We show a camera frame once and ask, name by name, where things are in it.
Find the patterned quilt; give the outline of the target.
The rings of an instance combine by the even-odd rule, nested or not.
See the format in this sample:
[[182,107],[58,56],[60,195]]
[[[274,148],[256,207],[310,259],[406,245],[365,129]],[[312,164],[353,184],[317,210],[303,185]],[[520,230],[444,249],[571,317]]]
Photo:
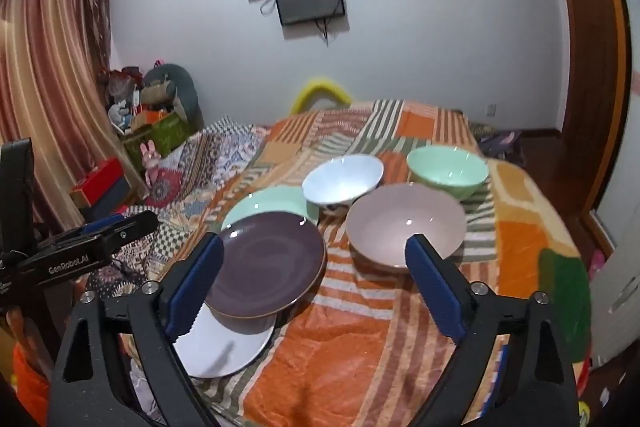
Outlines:
[[117,297],[158,280],[204,220],[209,205],[250,165],[268,134],[265,126],[224,117],[162,159],[148,197],[122,210],[126,218],[154,212],[157,230],[122,247],[109,265],[84,277],[84,287],[101,297]]

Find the wall socket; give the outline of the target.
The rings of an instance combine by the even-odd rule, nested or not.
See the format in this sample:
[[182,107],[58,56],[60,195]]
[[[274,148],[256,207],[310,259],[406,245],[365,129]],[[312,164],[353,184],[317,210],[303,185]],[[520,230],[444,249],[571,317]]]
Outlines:
[[488,104],[486,106],[485,114],[489,117],[494,117],[497,113],[497,105],[496,104]]

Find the pink bowl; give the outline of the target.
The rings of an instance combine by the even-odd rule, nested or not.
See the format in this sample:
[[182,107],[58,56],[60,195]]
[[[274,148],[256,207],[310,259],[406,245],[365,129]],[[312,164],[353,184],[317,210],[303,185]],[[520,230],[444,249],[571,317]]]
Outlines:
[[362,257],[391,270],[405,271],[405,246],[424,235],[446,259],[461,247],[468,220],[449,194],[416,183],[390,184],[361,197],[349,209],[345,230]]

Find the dark purple plate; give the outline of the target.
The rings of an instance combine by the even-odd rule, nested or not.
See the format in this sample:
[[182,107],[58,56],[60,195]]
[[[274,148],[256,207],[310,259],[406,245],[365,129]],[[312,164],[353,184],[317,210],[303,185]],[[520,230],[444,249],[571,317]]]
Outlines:
[[304,297],[326,266],[317,225],[285,211],[243,218],[218,234],[224,261],[205,299],[232,319],[276,314]]

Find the white plate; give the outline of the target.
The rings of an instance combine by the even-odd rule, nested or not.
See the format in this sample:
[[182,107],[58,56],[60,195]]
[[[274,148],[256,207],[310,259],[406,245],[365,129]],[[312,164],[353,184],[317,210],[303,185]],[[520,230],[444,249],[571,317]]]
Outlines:
[[190,332],[177,338],[174,349],[186,373],[194,378],[232,375],[264,351],[273,334],[276,317],[232,319],[204,303]]

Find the green bowl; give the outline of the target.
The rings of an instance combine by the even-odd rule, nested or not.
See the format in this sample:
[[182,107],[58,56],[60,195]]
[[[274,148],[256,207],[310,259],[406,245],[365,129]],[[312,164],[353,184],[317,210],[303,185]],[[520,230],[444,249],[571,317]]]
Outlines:
[[489,178],[485,159],[456,146],[418,147],[408,154],[407,165],[416,179],[457,200],[471,197]]

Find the striped curtain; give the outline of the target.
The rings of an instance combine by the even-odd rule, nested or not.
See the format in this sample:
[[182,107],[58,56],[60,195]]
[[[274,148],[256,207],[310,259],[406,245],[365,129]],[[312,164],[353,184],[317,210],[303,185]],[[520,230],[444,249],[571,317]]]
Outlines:
[[104,107],[95,20],[88,0],[1,0],[1,140],[32,140],[34,213],[53,230],[81,224],[70,190],[106,158],[143,187]]

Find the striped patchwork blanket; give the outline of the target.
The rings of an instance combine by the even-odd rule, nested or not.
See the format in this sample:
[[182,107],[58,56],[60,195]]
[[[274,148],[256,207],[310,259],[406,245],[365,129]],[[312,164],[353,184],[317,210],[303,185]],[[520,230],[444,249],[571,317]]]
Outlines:
[[[476,150],[464,116],[416,102],[381,100],[321,109],[269,128],[250,165],[208,207],[178,254],[246,195],[298,185],[323,161],[369,153],[385,183],[410,178],[407,155],[428,144]],[[521,168],[489,161],[485,185],[464,203],[462,272],[497,293],[536,289],[560,310],[580,383],[588,377],[587,272],[560,216]],[[403,426],[433,389],[454,344],[439,334],[410,277],[378,269],[350,247],[345,221],[323,216],[326,272],[318,291],[280,316],[266,349],[231,376],[196,387],[227,426]]]

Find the white bowl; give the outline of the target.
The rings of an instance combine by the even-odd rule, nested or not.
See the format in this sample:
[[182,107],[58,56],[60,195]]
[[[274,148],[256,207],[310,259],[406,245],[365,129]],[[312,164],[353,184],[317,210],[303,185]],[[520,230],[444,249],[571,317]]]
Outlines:
[[308,202],[321,207],[352,205],[378,187],[384,164],[371,155],[352,154],[332,158],[311,170],[302,183]]

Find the red box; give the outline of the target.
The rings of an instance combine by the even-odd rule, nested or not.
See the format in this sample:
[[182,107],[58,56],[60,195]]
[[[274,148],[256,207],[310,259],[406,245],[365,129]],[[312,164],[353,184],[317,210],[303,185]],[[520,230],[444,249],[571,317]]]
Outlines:
[[123,176],[119,159],[106,158],[76,183],[70,190],[70,198],[79,209],[91,207]]

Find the yellow hoop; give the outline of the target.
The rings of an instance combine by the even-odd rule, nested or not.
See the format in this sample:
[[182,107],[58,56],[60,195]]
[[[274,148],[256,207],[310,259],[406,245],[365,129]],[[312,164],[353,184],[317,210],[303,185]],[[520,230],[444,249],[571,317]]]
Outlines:
[[302,90],[298,92],[290,109],[290,115],[299,115],[311,109],[317,101],[325,98],[338,106],[352,104],[352,96],[336,81],[329,77],[314,77],[309,79]]

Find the grey plush toy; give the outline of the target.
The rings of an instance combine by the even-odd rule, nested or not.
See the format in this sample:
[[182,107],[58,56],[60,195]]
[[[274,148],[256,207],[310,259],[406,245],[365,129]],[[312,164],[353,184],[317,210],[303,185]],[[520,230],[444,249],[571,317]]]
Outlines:
[[170,105],[178,117],[193,127],[201,127],[202,113],[191,75],[177,64],[162,64],[142,79],[143,105]]

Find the mint green plate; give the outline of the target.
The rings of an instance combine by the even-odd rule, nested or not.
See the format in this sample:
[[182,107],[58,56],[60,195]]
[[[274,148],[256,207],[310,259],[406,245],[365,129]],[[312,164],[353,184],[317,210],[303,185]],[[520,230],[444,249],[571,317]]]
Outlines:
[[236,221],[271,211],[295,213],[315,225],[320,218],[319,207],[308,202],[300,186],[276,185],[248,194],[237,202],[224,216],[221,228],[224,230]]

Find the pink bunny toy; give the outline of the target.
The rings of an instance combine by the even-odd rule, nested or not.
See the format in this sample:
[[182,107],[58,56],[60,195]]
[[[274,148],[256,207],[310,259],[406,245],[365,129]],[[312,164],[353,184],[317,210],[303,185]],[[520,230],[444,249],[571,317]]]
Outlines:
[[142,166],[144,169],[144,179],[147,187],[152,187],[158,176],[158,166],[162,156],[157,152],[153,140],[140,144],[142,155]]

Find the dark bag on floor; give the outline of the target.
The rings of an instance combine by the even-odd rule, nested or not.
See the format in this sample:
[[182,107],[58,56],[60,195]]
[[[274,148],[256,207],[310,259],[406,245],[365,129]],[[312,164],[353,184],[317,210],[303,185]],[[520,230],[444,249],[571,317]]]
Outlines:
[[489,124],[471,122],[470,129],[478,148],[488,158],[501,159],[524,167],[526,158],[522,150],[521,131],[497,130]]

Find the green cardboard box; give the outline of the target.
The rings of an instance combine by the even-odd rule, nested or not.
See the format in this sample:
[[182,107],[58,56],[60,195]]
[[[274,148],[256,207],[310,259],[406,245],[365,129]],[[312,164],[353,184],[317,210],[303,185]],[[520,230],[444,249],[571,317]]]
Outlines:
[[131,164],[138,171],[142,171],[141,143],[146,144],[152,140],[160,156],[166,157],[195,132],[194,124],[183,121],[176,113],[170,113],[154,124],[148,124],[136,132],[123,135],[120,141],[125,147]]

